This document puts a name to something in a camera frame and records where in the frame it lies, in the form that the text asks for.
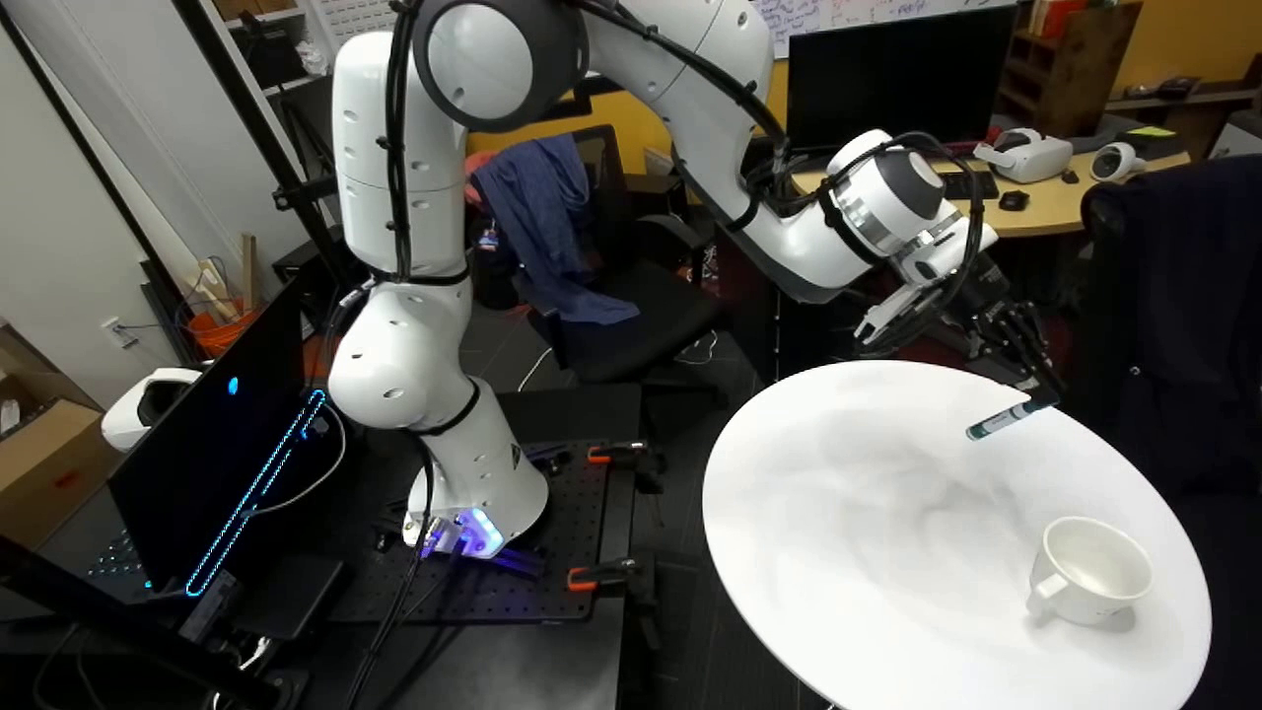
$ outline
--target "white mug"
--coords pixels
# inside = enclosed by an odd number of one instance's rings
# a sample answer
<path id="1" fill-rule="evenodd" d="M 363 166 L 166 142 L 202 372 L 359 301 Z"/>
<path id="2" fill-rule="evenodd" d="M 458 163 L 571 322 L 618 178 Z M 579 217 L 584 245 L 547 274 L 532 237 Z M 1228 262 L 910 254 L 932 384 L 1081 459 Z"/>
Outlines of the white mug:
<path id="1" fill-rule="evenodd" d="M 1153 585 L 1143 550 L 1094 517 L 1046 526 L 1028 572 L 1028 614 L 1069 625 L 1107 625 L 1128 613 Z"/>

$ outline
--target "marker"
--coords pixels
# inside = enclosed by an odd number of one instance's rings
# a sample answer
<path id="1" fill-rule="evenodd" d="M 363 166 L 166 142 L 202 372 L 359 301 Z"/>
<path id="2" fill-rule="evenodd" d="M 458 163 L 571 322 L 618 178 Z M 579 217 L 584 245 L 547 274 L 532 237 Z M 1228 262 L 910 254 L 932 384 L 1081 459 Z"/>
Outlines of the marker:
<path id="1" fill-rule="evenodd" d="M 1027 404 L 1013 404 L 981 422 L 973 422 L 967 434 L 979 442 L 979 439 L 989 439 L 996 430 L 1006 430 L 1022 417 L 1028 417 L 1032 410 L 1046 410 L 1048 404 L 1046 400 L 1027 400 Z"/>

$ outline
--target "white round table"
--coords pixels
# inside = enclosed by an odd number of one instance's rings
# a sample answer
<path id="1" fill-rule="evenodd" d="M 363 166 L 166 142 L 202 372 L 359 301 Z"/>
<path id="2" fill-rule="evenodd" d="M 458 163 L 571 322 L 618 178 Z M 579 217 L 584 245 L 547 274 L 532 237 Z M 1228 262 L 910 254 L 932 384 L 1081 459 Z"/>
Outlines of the white round table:
<path id="1" fill-rule="evenodd" d="M 756 638 L 844 710 L 1173 710 L 1211 651 L 1198 556 L 1114 445 L 922 364 L 838 364 L 745 404 L 706 467 L 706 541 Z M 1153 556 L 1131 626 L 1028 625 L 1039 535 L 1102 517 Z"/>

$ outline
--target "wall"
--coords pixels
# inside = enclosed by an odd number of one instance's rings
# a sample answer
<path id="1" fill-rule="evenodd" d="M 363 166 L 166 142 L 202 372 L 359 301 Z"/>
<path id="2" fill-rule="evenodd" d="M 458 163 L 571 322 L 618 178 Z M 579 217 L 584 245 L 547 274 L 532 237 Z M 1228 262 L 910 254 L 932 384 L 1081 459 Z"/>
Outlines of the wall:
<path id="1" fill-rule="evenodd" d="M 265 266 L 308 241 L 275 215 L 274 171 L 173 11 L 198 0 L 6 4 L 194 257 L 234 278 L 242 233 L 261 237 Z"/>
<path id="2" fill-rule="evenodd" d="M 0 32 L 0 320 L 15 322 L 96 404 L 177 364 L 140 293 L 142 249 Z M 104 320 L 135 329 L 117 351 Z"/>
<path id="3" fill-rule="evenodd" d="M 1262 52 L 1262 0 L 1143 0 L 1117 90 L 1169 75 L 1241 78 Z"/>

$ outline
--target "black chair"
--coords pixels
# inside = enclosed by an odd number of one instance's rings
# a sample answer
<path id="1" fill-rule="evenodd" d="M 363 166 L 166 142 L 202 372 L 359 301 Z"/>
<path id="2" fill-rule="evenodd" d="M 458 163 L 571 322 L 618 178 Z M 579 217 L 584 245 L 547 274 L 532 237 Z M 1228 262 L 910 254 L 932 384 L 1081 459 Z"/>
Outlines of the black chair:
<path id="1" fill-rule="evenodd" d="M 1262 479 L 1262 158 L 1084 199 L 1094 274 L 1065 410 L 1174 500 Z"/>
<path id="2" fill-rule="evenodd" d="M 610 125 L 576 129 L 571 140 L 591 183 L 584 233 L 601 268 L 589 288 L 630 301 L 638 314 L 597 329 L 563 322 L 555 311 L 532 311 L 532 322 L 551 345 L 555 364 L 579 384 L 630 384 L 670 364 L 676 351 L 718 322 L 718 301 L 652 257 L 685 257 L 706 249 L 709 237 L 677 215 L 635 215 Z"/>

